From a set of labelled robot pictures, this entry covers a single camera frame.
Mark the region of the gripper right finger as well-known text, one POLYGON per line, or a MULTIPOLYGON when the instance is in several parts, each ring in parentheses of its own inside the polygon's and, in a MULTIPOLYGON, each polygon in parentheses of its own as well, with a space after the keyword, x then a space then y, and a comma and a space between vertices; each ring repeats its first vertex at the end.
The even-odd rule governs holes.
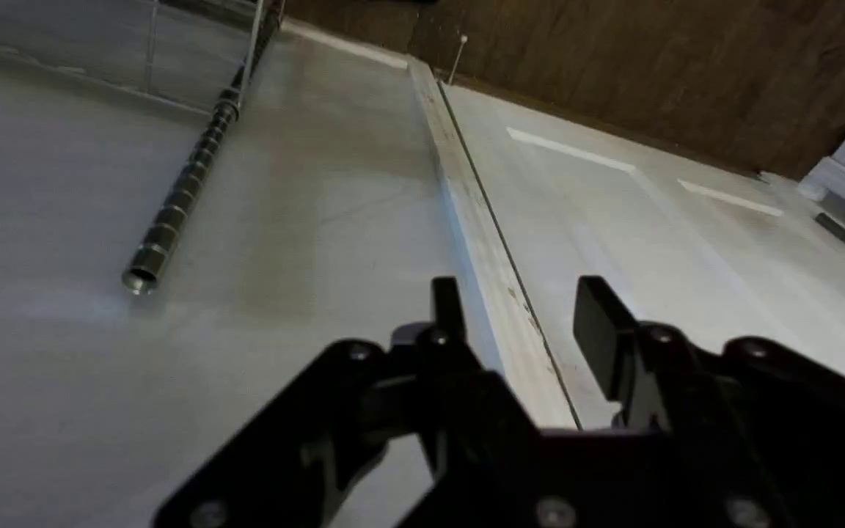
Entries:
POLYGON ((704 350, 578 279, 574 340, 617 447, 601 491, 614 528, 845 528, 845 375, 747 335, 704 350))

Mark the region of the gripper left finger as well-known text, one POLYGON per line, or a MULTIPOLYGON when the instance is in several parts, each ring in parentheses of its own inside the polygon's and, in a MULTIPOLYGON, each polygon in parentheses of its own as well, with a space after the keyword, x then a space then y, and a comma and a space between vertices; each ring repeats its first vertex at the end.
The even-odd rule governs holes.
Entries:
POLYGON ((413 436, 433 485, 397 528, 537 528, 540 434, 467 345, 457 281, 388 348, 325 348, 156 511, 152 528, 327 528, 389 443, 413 436))

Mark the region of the white panel door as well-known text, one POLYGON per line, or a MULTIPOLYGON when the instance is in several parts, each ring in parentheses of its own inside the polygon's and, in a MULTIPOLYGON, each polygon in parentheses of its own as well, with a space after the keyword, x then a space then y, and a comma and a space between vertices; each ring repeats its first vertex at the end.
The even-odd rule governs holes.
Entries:
POLYGON ((845 375, 845 243, 783 178, 742 177, 459 86, 467 155, 584 428, 610 424, 572 334, 580 275, 708 351, 760 335, 845 375))

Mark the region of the black door hinge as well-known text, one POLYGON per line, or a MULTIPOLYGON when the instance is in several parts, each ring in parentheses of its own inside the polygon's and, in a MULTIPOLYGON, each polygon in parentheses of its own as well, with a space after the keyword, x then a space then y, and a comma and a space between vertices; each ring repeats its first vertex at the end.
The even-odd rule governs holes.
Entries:
POLYGON ((826 213, 818 213, 814 216, 816 224, 821 225, 824 230, 828 231, 836 240, 845 244, 845 226, 838 223, 832 216, 826 213))

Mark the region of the white spring door stop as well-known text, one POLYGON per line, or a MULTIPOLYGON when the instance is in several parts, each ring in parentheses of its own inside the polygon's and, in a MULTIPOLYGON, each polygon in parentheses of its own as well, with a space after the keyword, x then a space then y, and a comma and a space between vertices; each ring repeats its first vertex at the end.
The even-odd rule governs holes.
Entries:
POLYGON ((467 34, 460 34, 459 35, 459 39, 458 39, 458 43, 457 43, 457 47, 456 47, 456 52, 455 52, 455 57, 453 57, 452 66, 450 66, 449 73, 448 73, 448 75, 445 79, 445 83, 446 83, 447 86, 452 86, 455 83, 457 70, 458 70, 458 67, 460 65, 461 56, 462 56, 462 54, 465 50, 467 41, 469 41, 469 36, 467 36, 467 34))

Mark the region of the ribbed metal shelf post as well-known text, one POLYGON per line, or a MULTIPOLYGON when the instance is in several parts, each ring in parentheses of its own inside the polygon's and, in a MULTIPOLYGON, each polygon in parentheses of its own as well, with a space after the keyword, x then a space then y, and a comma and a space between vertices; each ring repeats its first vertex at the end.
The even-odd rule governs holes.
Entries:
POLYGON ((273 37, 281 30, 285 4, 286 0, 255 1, 254 20, 244 60, 230 84, 220 93, 207 124, 168 190, 167 197, 122 271, 121 284, 134 296, 150 295, 161 284, 162 275, 173 260, 219 151, 224 147, 228 131, 244 111, 260 61, 273 37))

